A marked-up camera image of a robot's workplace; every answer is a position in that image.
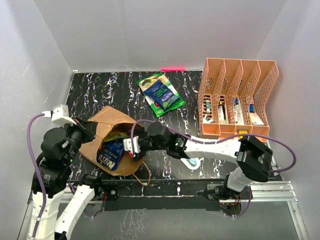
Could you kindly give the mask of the brown paper bag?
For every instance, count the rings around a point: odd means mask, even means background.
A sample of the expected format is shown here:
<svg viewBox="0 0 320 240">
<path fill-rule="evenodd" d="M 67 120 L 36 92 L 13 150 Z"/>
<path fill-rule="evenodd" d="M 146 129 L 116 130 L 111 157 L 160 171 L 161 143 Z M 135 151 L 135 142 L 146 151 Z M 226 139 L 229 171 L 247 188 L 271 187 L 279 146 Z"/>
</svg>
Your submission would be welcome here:
<svg viewBox="0 0 320 240">
<path fill-rule="evenodd" d="M 92 118 L 90 118 L 89 122 L 97 124 L 95 139 L 91 142 L 84 143 L 79 152 L 87 160 L 111 176 L 132 175 L 136 178 L 136 171 L 142 165 L 146 165 L 144 157 L 138 161 L 135 161 L 133 158 L 131 158 L 128 152 L 125 152 L 115 170 L 111 170 L 107 166 L 102 165 L 97 161 L 97 153 L 102 146 L 104 139 L 117 130 L 128 133 L 136 121 L 125 113 L 110 106 L 106 106 Z"/>
</svg>

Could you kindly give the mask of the dark blue potato chips bag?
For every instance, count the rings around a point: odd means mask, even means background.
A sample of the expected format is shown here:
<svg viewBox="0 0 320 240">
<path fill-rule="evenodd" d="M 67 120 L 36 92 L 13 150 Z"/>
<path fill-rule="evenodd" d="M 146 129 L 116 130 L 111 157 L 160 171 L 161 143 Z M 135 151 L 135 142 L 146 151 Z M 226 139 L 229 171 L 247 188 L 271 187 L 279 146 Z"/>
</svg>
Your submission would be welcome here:
<svg viewBox="0 0 320 240">
<path fill-rule="evenodd" d="M 103 142 L 97 151 L 96 161 L 111 171 L 115 171 L 124 155 L 124 145 L 121 139 Z"/>
</svg>

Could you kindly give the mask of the blue Burts chips bag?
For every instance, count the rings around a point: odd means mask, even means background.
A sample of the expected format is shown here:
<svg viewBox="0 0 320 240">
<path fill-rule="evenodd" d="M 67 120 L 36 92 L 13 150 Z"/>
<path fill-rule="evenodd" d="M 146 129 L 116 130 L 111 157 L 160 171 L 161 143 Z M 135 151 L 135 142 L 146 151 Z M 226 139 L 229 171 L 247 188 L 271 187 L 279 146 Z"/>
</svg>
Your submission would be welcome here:
<svg viewBox="0 0 320 240">
<path fill-rule="evenodd" d="M 159 79 L 149 86 L 144 93 L 155 100 L 164 110 L 167 110 L 179 100 L 179 97 Z"/>
</svg>

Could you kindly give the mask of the green cassava chips bag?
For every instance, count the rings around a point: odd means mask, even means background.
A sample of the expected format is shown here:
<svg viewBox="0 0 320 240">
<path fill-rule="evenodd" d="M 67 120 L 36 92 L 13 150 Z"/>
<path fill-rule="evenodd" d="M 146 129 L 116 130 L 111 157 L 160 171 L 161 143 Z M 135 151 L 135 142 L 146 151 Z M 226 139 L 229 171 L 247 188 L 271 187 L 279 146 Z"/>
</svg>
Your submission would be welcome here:
<svg viewBox="0 0 320 240">
<path fill-rule="evenodd" d="M 185 101 L 163 73 L 140 79 L 136 84 L 157 118 L 185 104 Z"/>
</svg>

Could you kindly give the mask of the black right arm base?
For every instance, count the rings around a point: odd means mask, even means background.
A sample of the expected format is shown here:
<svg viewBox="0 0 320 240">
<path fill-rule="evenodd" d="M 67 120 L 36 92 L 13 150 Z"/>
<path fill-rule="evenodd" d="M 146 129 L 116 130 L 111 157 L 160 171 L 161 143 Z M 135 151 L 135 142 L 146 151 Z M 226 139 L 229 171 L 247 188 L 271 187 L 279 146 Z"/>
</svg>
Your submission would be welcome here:
<svg viewBox="0 0 320 240">
<path fill-rule="evenodd" d="M 204 195 L 209 200 L 228 201 L 232 204 L 239 204 L 241 200 L 251 200 L 253 194 L 250 188 L 246 186 L 241 192 L 227 188 L 222 184 L 208 184 L 204 190 Z"/>
</svg>

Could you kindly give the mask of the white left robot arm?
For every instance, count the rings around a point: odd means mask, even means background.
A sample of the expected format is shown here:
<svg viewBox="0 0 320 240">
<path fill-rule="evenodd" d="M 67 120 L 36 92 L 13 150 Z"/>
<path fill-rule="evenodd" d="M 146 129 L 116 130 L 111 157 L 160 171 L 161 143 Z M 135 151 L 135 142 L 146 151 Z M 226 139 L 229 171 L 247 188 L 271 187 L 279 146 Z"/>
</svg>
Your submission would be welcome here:
<svg viewBox="0 0 320 240">
<path fill-rule="evenodd" d="M 34 166 L 31 184 L 32 215 L 27 239 L 68 240 L 88 203 L 103 195 L 100 177 L 86 174 L 78 184 L 73 197 L 61 215 L 58 214 L 71 174 L 70 165 L 81 146 L 96 138 L 97 123 L 74 118 L 61 127 L 48 130 L 43 136 L 41 154 L 35 157 L 31 144 L 34 116 L 26 132 L 27 146 Z"/>
</svg>

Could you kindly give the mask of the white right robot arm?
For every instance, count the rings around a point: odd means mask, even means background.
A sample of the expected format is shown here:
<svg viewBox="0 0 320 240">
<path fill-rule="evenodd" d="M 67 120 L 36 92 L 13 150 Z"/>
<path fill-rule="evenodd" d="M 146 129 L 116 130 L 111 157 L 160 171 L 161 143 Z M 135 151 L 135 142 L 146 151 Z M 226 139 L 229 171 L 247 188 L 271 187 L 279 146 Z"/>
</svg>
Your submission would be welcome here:
<svg viewBox="0 0 320 240">
<path fill-rule="evenodd" d="M 148 151 L 166 151 L 175 159 L 218 159 L 236 164 L 222 185 L 208 187 L 205 193 L 215 200 L 237 199 L 242 190 L 252 182 L 266 183 L 271 172 L 273 152 L 252 135 L 240 139 L 209 140 L 183 135 L 159 122 L 147 128 L 130 131 L 130 146 L 134 160 L 139 160 Z"/>
</svg>

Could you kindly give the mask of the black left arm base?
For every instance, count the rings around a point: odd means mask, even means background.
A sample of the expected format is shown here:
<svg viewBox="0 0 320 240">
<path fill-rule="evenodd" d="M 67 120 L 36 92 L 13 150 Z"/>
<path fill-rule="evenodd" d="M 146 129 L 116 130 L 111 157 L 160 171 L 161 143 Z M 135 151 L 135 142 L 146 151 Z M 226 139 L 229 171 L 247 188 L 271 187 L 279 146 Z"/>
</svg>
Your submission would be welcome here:
<svg viewBox="0 0 320 240">
<path fill-rule="evenodd" d="M 99 176 L 86 174 L 80 180 L 79 186 L 86 185 L 94 190 L 94 197 L 98 200 L 116 201 L 119 198 L 119 186 L 102 180 Z"/>
</svg>

